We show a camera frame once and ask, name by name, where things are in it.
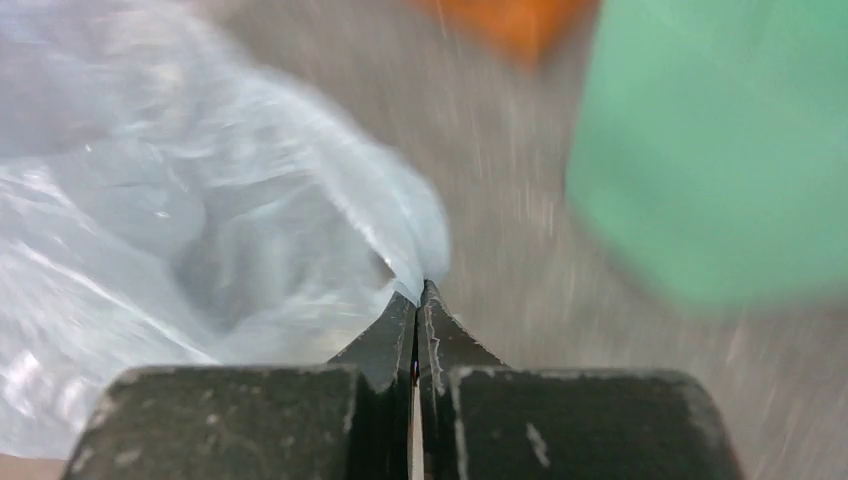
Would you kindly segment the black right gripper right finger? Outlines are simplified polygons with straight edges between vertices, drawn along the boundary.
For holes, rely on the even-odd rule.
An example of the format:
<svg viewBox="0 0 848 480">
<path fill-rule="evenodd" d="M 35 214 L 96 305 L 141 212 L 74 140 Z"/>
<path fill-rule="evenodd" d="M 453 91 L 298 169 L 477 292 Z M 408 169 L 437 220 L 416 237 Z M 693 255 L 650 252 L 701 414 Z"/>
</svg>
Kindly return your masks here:
<svg viewBox="0 0 848 480">
<path fill-rule="evenodd" d="M 708 391 L 678 370 L 519 369 L 449 312 L 417 311 L 429 479 L 740 479 Z"/>
</svg>

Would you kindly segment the light blue plastic trash bag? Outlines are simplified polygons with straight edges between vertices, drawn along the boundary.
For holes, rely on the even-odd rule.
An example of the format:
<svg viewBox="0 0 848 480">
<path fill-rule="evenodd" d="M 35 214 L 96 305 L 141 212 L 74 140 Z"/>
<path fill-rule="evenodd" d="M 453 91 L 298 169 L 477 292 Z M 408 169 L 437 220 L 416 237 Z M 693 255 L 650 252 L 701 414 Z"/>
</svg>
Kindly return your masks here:
<svg viewBox="0 0 848 480">
<path fill-rule="evenodd" d="M 177 1 L 1 5 L 1 450 L 154 364 L 320 363 L 448 272 L 426 179 Z"/>
</svg>

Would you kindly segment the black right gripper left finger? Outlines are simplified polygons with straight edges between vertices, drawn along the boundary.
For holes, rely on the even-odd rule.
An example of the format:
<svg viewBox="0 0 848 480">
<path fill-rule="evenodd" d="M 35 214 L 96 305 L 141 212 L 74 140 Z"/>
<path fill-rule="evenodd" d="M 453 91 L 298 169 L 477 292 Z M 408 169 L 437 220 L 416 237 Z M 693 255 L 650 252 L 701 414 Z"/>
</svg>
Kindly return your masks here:
<svg viewBox="0 0 848 480">
<path fill-rule="evenodd" d="M 320 365 L 159 366 L 98 402 L 67 479 L 408 479 L 416 309 Z"/>
</svg>

